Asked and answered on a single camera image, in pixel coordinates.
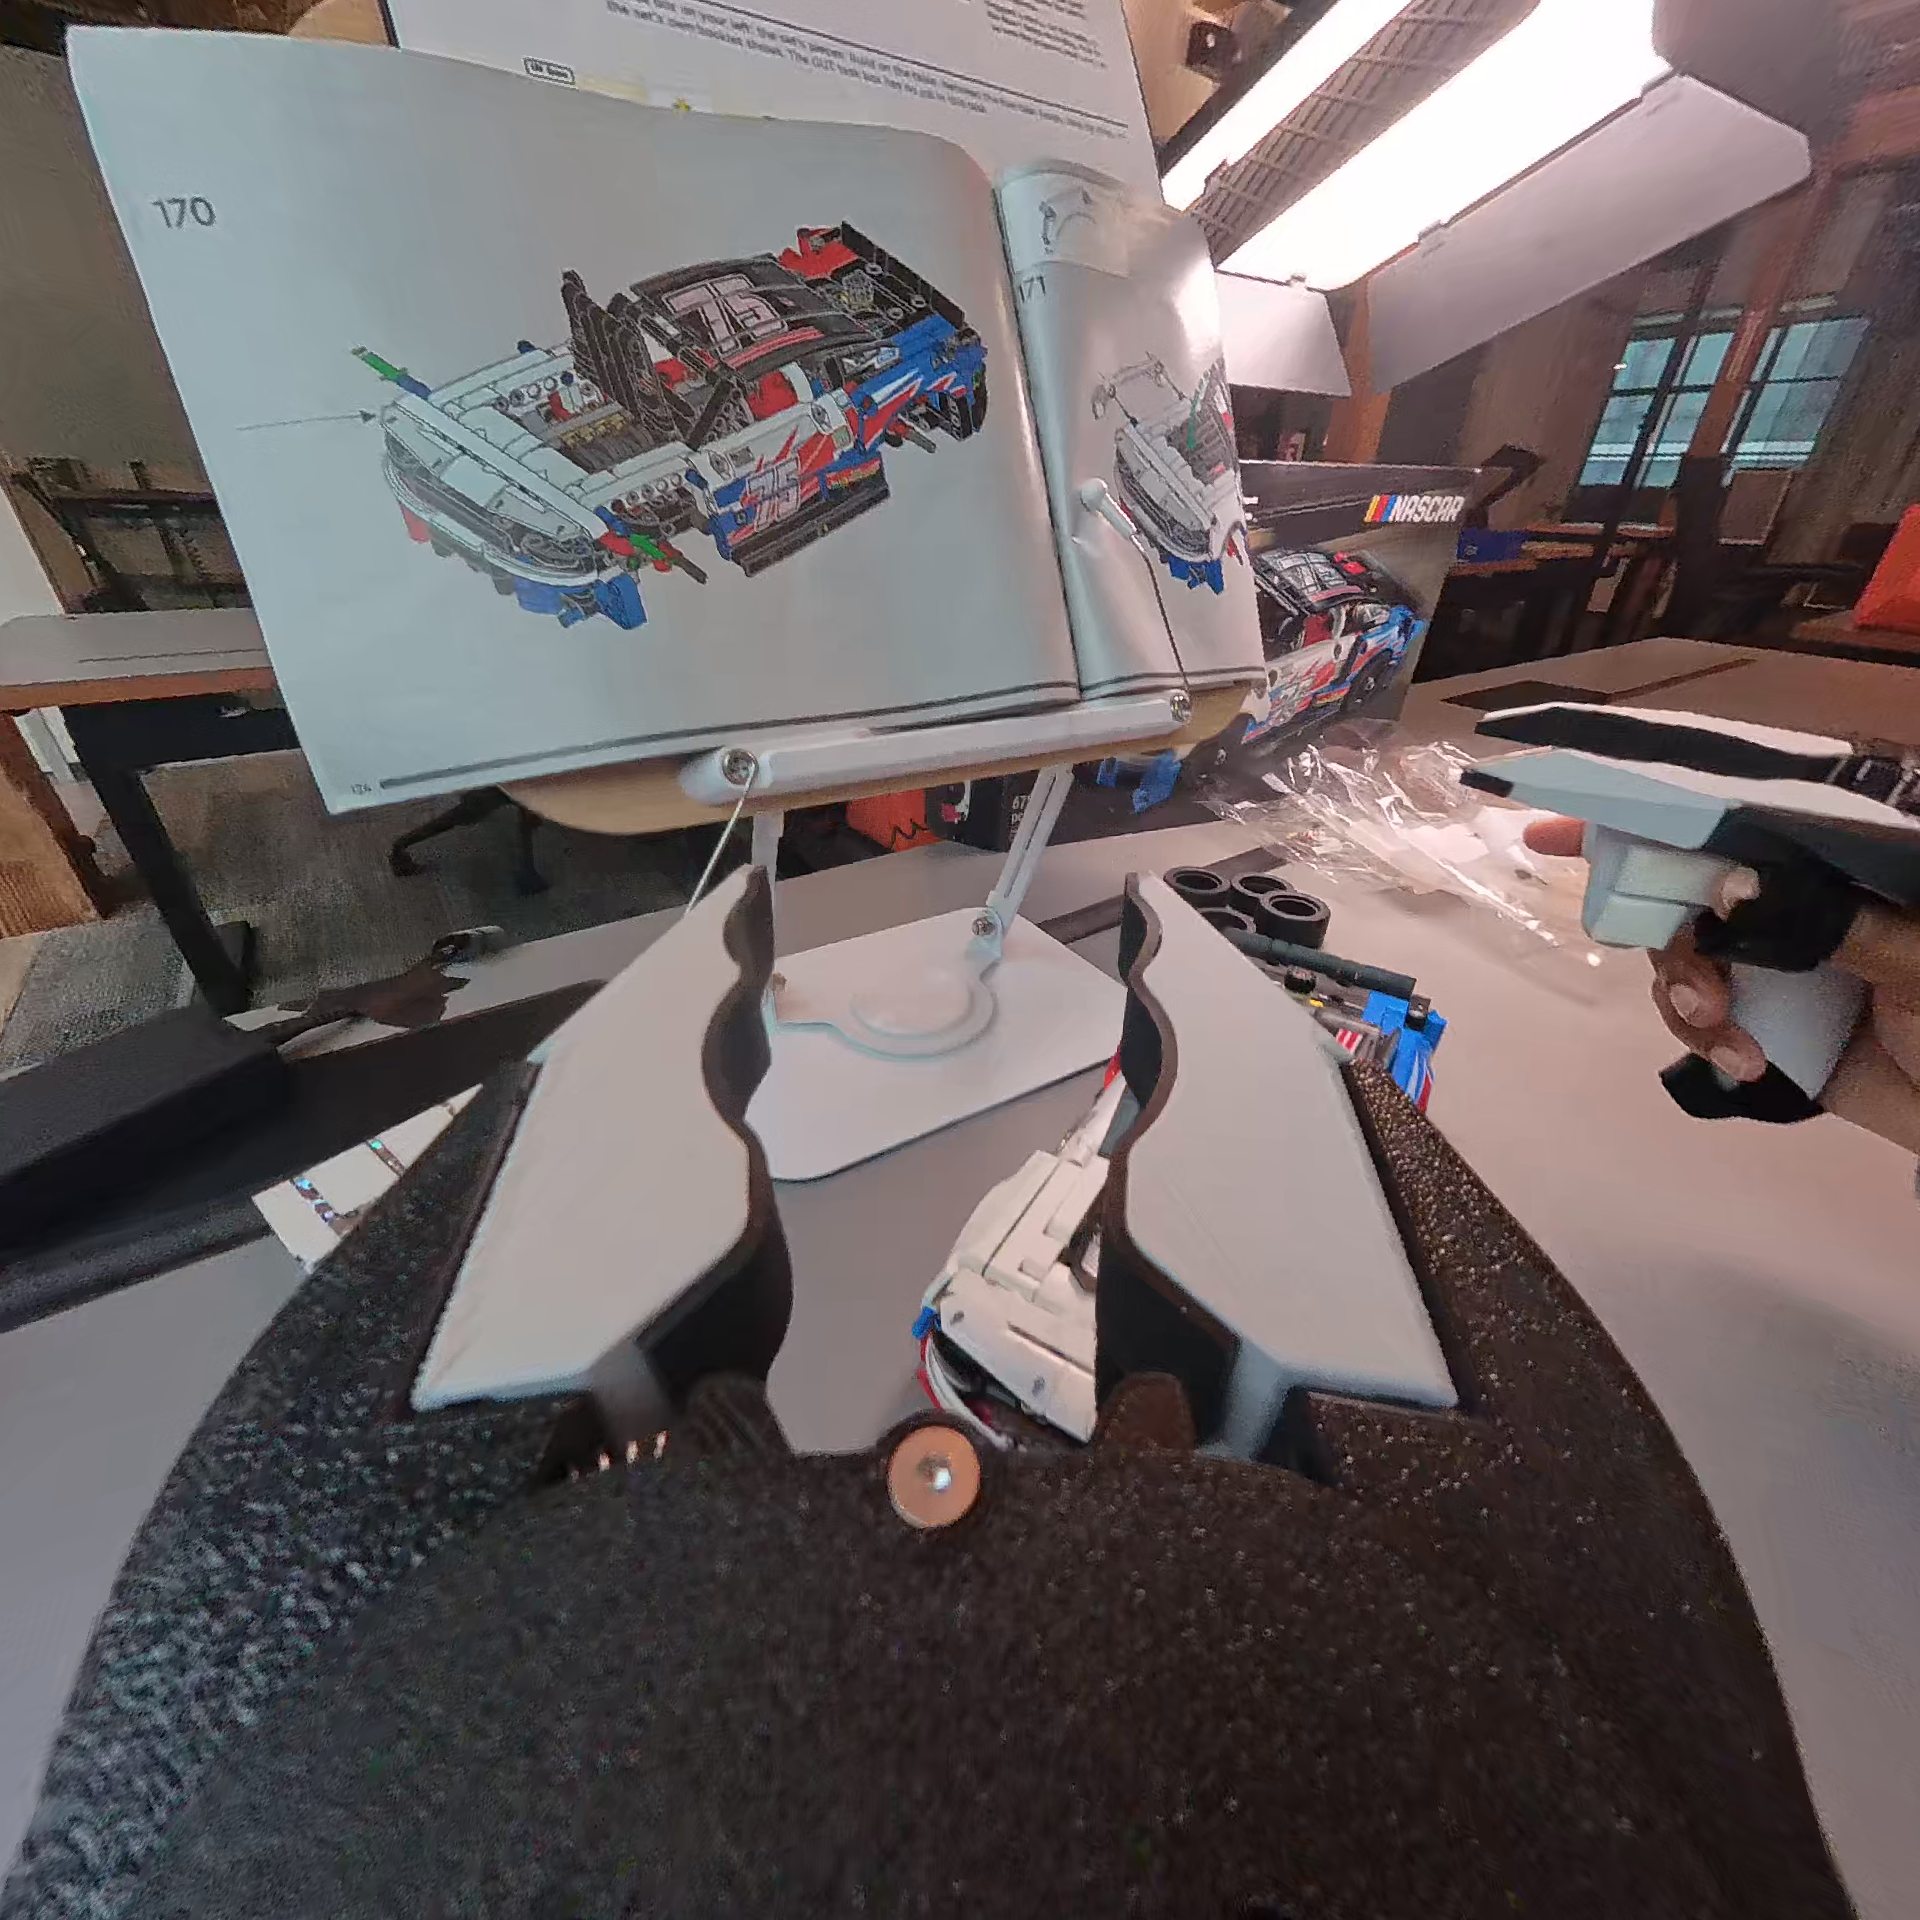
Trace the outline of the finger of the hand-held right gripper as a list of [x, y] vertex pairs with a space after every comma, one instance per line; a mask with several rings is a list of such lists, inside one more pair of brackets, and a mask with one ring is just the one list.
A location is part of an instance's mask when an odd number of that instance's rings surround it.
[[1765, 829], [1740, 825], [1740, 781], [1682, 765], [1581, 750], [1526, 750], [1469, 762], [1464, 789], [1616, 831], [1675, 853], [1765, 853]]
[[1607, 761], [1682, 767], [1734, 781], [1857, 784], [1860, 755], [1845, 738], [1728, 722], [1694, 713], [1595, 702], [1500, 709], [1478, 738]]

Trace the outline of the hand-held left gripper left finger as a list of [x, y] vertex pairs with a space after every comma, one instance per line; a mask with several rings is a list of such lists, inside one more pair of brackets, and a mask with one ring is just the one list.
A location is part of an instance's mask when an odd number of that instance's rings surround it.
[[774, 894], [738, 868], [540, 1047], [412, 1408], [585, 1399], [617, 1444], [706, 1380], [764, 1388], [793, 1257], [750, 1108], [772, 1064]]

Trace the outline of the brick-built toy race car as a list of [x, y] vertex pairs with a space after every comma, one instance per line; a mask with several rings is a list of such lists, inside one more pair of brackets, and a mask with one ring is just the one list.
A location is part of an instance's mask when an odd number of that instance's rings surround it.
[[[1428, 1111], [1447, 1017], [1399, 973], [1257, 959], [1356, 1063]], [[1100, 1205], [1138, 1114], [1118, 1059], [1087, 1112], [972, 1208], [925, 1290], [913, 1337], [927, 1401], [1003, 1453], [1087, 1447], [1096, 1429]]]

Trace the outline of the white book stand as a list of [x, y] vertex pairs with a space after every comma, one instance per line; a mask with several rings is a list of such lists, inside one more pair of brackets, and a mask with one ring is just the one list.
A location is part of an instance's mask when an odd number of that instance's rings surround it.
[[1076, 765], [1212, 738], [1251, 684], [1151, 690], [999, 718], [876, 733], [749, 733], [684, 761], [515, 781], [508, 795], [585, 833], [639, 837], [752, 823], [777, 864], [783, 819], [915, 784], [1036, 772], [993, 890], [969, 912], [839, 939], [780, 964], [766, 993], [772, 1068], [750, 1105], [778, 1182], [809, 1185], [1102, 1067], [1125, 988], [1023, 906]]

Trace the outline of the toy car instruction booklet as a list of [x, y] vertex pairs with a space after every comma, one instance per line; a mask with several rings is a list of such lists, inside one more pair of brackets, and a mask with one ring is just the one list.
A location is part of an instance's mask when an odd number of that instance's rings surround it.
[[1196, 222], [398, 47], [67, 71], [337, 815], [1264, 676]]

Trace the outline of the grey desk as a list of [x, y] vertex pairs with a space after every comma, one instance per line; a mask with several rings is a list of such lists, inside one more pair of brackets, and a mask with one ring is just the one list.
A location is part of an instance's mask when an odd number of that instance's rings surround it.
[[[1550, 684], [1916, 746], [1916, 665], [1647, 640]], [[787, 878], [780, 953], [972, 901], [928, 848]], [[1632, 954], [1508, 956], [1494, 916], [1335, 880], [1332, 948], [1418, 976], [1451, 1019], [1430, 1118], [1558, 1261], [1668, 1417], [1793, 1667], [1912, 1694], [1916, 1412], [1909, 1155], [1836, 1121], [1703, 1124], [1658, 1091], [1668, 1036]], [[853, 1453], [908, 1412], [907, 1314], [983, 1191], [1069, 1123], [1064, 1083], [810, 1187], [772, 1377], [787, 1437]], [[5, 1751], [32, 1773], [132, 1528], [219, 1386], [301, 1285], [264, 1236], [5, 1332]]]

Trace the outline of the person's right hand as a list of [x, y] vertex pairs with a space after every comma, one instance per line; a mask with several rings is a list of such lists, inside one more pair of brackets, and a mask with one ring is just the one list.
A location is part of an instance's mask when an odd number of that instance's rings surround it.
[[[1916, 910], [1882, 902], [1796, 855], [1719, 868], [1708, 898], [1678, 910], [1647, 950], [1658, 1019], [1687, 1049], [1663, 1086], [1705, 1123], [1796, 1126], [1835, 1117], [1902, 1152], [1919, 1150]], [[1859, 997], [1817, 1091], [1771, 1059], [1737, 1009], [1740, 979], [1808, 981], [1830, 971]]]

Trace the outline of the clear plastic bags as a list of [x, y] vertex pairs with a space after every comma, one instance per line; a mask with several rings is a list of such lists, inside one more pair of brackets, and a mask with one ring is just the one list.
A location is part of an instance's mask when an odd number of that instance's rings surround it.
[[1294, 878], [1432, 906], [1451, 902], [1502, 956], [1618, 963], [1581, 925], [1585, 871], [1524, 846], [1532, 815], [1464, 786], [1469, 752], [1390, 722], [1212, 746], [1196, 797]]

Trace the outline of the holographic sticker sheet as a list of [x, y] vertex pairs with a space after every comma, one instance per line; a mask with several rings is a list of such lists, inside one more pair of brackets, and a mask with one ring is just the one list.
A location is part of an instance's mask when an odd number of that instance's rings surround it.
[[252, 1211], [311, 1274], [398, 1187], [451, 1123], [451, 1111], [433, 1111], [391, 1126], [252, 1195]]

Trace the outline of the orange cushion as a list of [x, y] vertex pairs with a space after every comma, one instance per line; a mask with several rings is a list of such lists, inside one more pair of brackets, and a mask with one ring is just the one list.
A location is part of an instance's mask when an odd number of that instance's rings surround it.
[[1884, 554], [1852, 608], [1857, 631], [1919, 636], [1920, 507], [1900, 516]]

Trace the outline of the toy race car set box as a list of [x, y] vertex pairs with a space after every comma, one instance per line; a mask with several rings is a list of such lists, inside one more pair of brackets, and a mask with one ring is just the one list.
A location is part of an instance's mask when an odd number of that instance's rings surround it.
[[[1104, 800], [1072, 800], [1061, 842], [1177, 815], [1217, 756], [1270, 756], [1350, 718], [1397, 713], [1423, 659], [1461, 534], [1507, 486], [1493, 467], [1249, 463], [1241, 471], [1263, 681], [1200, 749], [1080, 762]], [[1192, 759], [1196, 768], [1178, 775]]]

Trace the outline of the black office chair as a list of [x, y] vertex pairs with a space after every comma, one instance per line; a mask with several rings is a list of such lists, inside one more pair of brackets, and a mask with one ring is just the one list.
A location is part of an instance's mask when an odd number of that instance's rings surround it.
[[553, 878], [543, 862], [540, 833], [543, 819], [515, 798], [504, 786], [489, 784], [464, 792], [460, 798], [444, 805], [421, 825], [396, 834], [387, 850], [388, 871], [398, 880], [423, 877], [433, 861], [423, 858], [423, 850], [454, 842], [460, 850], [476, 845], [476, 837], [493, 833], [490, 823], [507, 823], [497, 839], [510, 853], [508, 878], [513, 890], [523, 901], [543, 898], [553, 890]]

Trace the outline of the long ceiling light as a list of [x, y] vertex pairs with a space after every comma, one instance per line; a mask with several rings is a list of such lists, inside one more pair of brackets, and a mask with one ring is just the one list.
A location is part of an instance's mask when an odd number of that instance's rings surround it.
[[1335, 292], [1459, 233], [1537, 271], [1571, 242], [1556, 278], [1608, 280], [1807, 185], [1832, 120], [1839, 5], [1526, 5], [1332, 173], [1259, 187], [1259, 148], [1410, 11], [1332, 5], [1165, 163], [1229, 273]]

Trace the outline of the brown wooden table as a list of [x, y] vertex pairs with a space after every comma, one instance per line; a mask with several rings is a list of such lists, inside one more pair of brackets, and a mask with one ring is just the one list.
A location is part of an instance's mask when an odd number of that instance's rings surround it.
[[19, 720], [60, 713], [84, 782], [102, 805], [206, 1006], [252, 1006], [257, 933], [219, 925], [156, 809], [147, 778], [177, 765], [292, 755], [257, 612], [185, 608], [17, 617], [3, 633], [5, 746]]

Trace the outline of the printed paper sheet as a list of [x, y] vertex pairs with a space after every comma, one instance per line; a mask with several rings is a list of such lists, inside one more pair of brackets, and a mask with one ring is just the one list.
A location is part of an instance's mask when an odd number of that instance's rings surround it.
[[387, 2], [400, 51], [656, 108], [942, 138], [1157, 193], [1121, 2]]

